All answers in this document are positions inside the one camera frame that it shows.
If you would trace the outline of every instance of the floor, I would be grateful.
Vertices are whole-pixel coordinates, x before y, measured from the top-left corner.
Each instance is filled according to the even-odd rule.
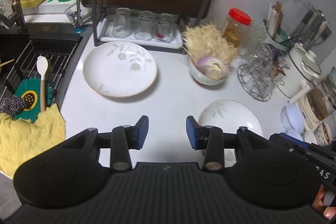
[[[6,219],[20,206],[13,181],[0,173],[0,218]]]

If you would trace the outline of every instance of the sink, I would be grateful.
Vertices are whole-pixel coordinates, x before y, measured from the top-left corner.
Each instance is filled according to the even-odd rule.
[[[68,23],[28,23],[27,26],[21,33],[15,26],[0,27],[1,62],[15,59],[15,63],[3,66],[0,73],[1,98],[11,96],[23,79],[39,77],[36,60],[42,54],[51,64],[48,82],[52,86],[53,102],[61,108],[74,69],[92,34],[92,26],[80,35]]]

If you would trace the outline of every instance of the yellow cloth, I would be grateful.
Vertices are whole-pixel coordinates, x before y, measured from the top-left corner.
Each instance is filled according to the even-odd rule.
[[[56,104],[38,114],[35,123],[0,113],[0,171],[13,178],[29,159],[65,140],[65,121]]]

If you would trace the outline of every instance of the dried grass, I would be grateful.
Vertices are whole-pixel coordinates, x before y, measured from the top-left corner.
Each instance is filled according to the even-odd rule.
[[[194,63],[202,56],[217,57],[224,65],[229,65],[237,56],[237,49],[226,39],[217,27],[210,23],[201,27],[187,27],[184,35],[186,51]]]

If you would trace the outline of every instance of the plate with leaf pattern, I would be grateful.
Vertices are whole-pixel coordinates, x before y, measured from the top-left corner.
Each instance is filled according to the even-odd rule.
[[[247,127],[248,130],[263,136],[258,119],[241,103],[229,99],[212,102],[200,114],[198,118],[200,126],[215,126],[224,133],[237,133],[239,127]],[[236,163],[234,149],[225,149],[225,167],[231,167]]]
[[[143,47],[124,41],[95,47],[84,60],[83,75],[95,91],[109,97],[130,97],[148,89],[158,68]]]

